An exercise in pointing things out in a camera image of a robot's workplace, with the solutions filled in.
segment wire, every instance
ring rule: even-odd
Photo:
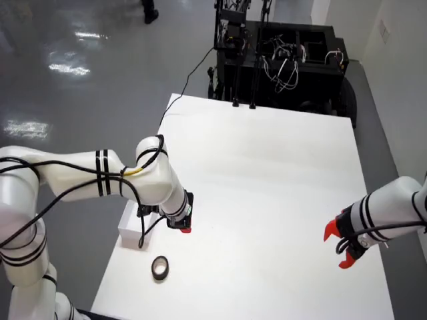
[[[347,249],[347,247],[350,245],[350,241],[359,235],[363,235],[365,233],[369,233],[373,231],[390,230],[390,229],[405,228],[405,227],[417,227],[417,226],[427,227],[427,223],[423,221],[411,221],[411,222],[403,222],[403,223],[393,223],[389,225],[382,225],[380,227],[372,227],[372,228],[359,230],[351,235],[348,235],[342,238],[336,245],[336,253],[337,254],[343,253]]]
[[[166,113],[169,111],[169,109],[171,109],[171,107],[175,103],[175,101],[177,101],[178,99],[181,99],[182,96],[184,95],[184,92],[185,92],[185,89],[187,88],[190,76],[197,70],[197,68],[205,61],[206,57],[214,49],[215,49],[215,47],[212,47],[211,49],[209,49],[209,51],[205,54],[205,56],[203,57],[203,59],[195,66],[195,68],[193,69],[193,71],[189,73],[189,75],[187,76],[187,81],[185,82],[184,88],[182,89],[181,95],[178,98],[176,98],[175,100],[173,100],[172,103],[169,105],[169,107],[166,108],[165,112],[163,112],[163,115],[161,116],[161,119],[160,119],[159,127],[161,126],[161,123],[163,122],[163,118],[165,117]]]
[[[147,231],[145,232],[145,235],[147,235],[155,227],[155,225],[157,225],[161,220],[163,220],[165,218],[166,218],[166,216],[162,215],[159,219],[154,221],[153,224],[150,225],[149,228],[147,229]]]
[[[148,167],[150,164],[152,164],[155,161],[155,159],[160,154],[161,150],[163,149],[163,145],[164,145],[164,137],[163,137],[163,135],[156,135],[156,137],[159,138],[159,146],[157,147],[157,150],[141,166],[141,168],[139,168],[139,170],[137,169],[135,171],[140,172],[143,169],[145,169],[146,167]],[[20,161],[20,158],[16,158],[16,157],[4,157],[4,158],[0,158],[0,162],[5,162],[5,161]],[[23,169],[23,168],[32,168],[32,169],[34,169],[36,167],[40,167],[40,166],[44,166],[44,165],[52,165],[52,164],[55,164],[55,165],[64,165],[66,167],[71,167],[71,168],[76,169],[76,170],[80,170],[80,171],[84,171],[84,172],[88,172],[88,173],[94,173],[96,175],[103,175],[104,177],[100,177],[100,178],[95,178],[95,179],[92,179],[92,180],[88,180],[86,182],[83,182],[83,183],[80,183],[78,185],[75,185],[75,186],[73,186],[73,187],[65,190],[64,192],[60,193],[38,215],[36,215],[34,218],[32,218],[32,220],[30,220],[28,223],[26,223],[24,226],[22,226],[22,228],[20,228],[19,230],[17,230],[14,234],[12,234],[12,236],[10,236],[6,240],[4,240],[2,243],[0,243],[0,248],[2,248],[5,245],[9,244],[12,240],[14,240],[20,234],[22,234],[22,232],[24,232],[26,229],[28,229],[30,226],[32,226],[34,223],[36,223],[40,218],[42,218],[54,205],[56,205],[66,195],[68,195],[69,193],[71,193],[71,192],[73,192],[75,190],[78,190],[80,188],[83,188],[83,187],[86,187],[88,185],[92,185],[94,183],[97,183],[98,181],[105,181],[105,180],[109,179],[110,181],[118,181],[119,183],[125,183],[131,189],[131,191],[133,193],[133,196],[135,197],[135,200],[137,201],[139,210],[142,211],[142,209],[144,208],[144,206],[141,203],[141,200],[139,198],[139,194],[138,194],[135,186],[130,181],[124,179],[121,176],[120,173],[109,173],[109,172],[105,172],[105,171],[98,171],[98,170],[93,170],[93,169],[81,167],[79,165],[74,165],[72,163],[68,163],[68,162],[64,162],[64,161],[51,160],[51,161],[42,161],[42,162],[33,163],[33,164],[31,164],[31,163],[23,163],[21,165],[15,165],[15,166],[12,166],[12,167],[4,168],[4,169],[0,170],[0,174],[6,173],[6,172],[14,170],[14,169]],[[143,220],[143,217],[141,216],[142,232],[141,232],[141,238],[139,239],[139,243],[138,243],[138,245],[139,245],[140,248],[144,244],[144,237],[145,237],[145,235],[148,232],[150,232],[153,229],[153,226],[156,225],[158,222],[159,221],[156,221],[147,231],[145,231],[144,220]]]
[[[340,50],[336,50],[336,51],[329,51],[328,52],[328,54],[326,55],[326,57],[325,57],[325,64],[326,64],[326,61],[328,60],[328,57],[329,57],[329,55],[331,55],[331,54],[335,54],[335,57],[337,57],[337,54],[341,54],[341,61],[340,61],[340,65],[342,65],[342,63],[344,62],[344,54],[340,51]]]
[[[156,137],[159,139],[159,146],[157,147],[155,153],[147,160],[147,162],[145,162],[142,165],[142,167],[135,169],[135,170],[132,170],[132,171],[127,171],[123,174],[123,176],[126,177],[126,176],[130,176],[130,175],[134,175],[136,173],[139,173],[155,161],[155,159],[161,153],[161,150],[163,149],[163,146],[165,143],[165,138],[163,135],[156,135]],[[76,170],[80,170],[80,171],[84,171],[84,172],[88,172],[88,173],[93,173],[94,175],[104,175],[104,176],[108,176],[108,177],[121,177],[121,173],[94,170],[94,169],[82,167],[80,165],[74,165],[72,163],[68,163],[68,162],[64,162],[64,161],[60,161],[60,160],[48,160],[48,161],[40,161],[40,162],[36,162],[36,163],[28,163],[26,161],[22,162],[21,159],[18,157],[0,158],[0,163],[6,162],[6,161],[21,162],[21,164],[20,165],[13,165],[11,167],[0,169],[0,174],[6,173],[8,171],[16,170],[16,169],[25,169],[25,168],[34,169],[36,167],[41,167],[41,166],[45,166],[45,165],[63,165],[65,167],[70,167],[70,168],[73,168]]]

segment gray floor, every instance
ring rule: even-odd
[[[309,23],[311,3],[278,0],[275,20]],[[213,0],[156,0],[156,6],[159,21],[147,26],[138,0],[0,0],[0,146],[58,153],[110,148],[132,165],[138,141],[156,133],[170,94],[181,91],[213,43]],[[206,96],[206,69],[214,62],[211,54],[187,94]],[[373,191],[397,172],[362,66],[352,62],[347,76]],[[43,187],[39,208],[52,196]],[[46,216],[59,290],[79,308],[90,309],[95,298],[124,205],[119,197],[60,203]],[[423,319],[427,266],[416,235],[391,241],[382,257],[396,319]],[[0,319],[8,288],[1,271]]]

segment white robotic arm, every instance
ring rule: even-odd
[[[46,182],[57,196],[51,205],[58,200],[122,195],[138,202],[141,215],[156,209],[167,218],[168,227],[191,231],[192,194],[183,189],[171,168],[163,136],[142,140],[136,159],[135,168],[127,168],[112,150],[58,155],[25,147],[0,149],[0,257],[8,279],[21,289],[15,298],[12,294],[10,319],[38,319],[34,314],[26,316],[33,313],[31,308],[22,314],[21,300],[27,305],[39,303],[36,298],[31,302],[28,296],[41,290],[41,280],[47,275],[54,275],[50,277],[56,280],[40,219],[51,206],[38,215],[35,212],[41,183]],[[45,309],[39,312],[49,314],[51,308]]]
[[[346,251],[340,267],[347,269],[369,247],[426,228],[426,221],[427,181],[422,187],[413,178],[400,177],[342,210],[326,226],[324,240],[332,234],[343,238],[337,253]]]

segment person's foot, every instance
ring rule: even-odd
[[[159,17],[159,11],[154,9],[150,14],[145,14],[144,22],[149,25],[151,22],[156,20]]]

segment black cart wheel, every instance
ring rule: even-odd
[[[339,117],[349,117],[353,128],[356,128],[358,116],[358,103],[352,84],[344,78],[341,84],[340,96],[332,102],[332,107]]]

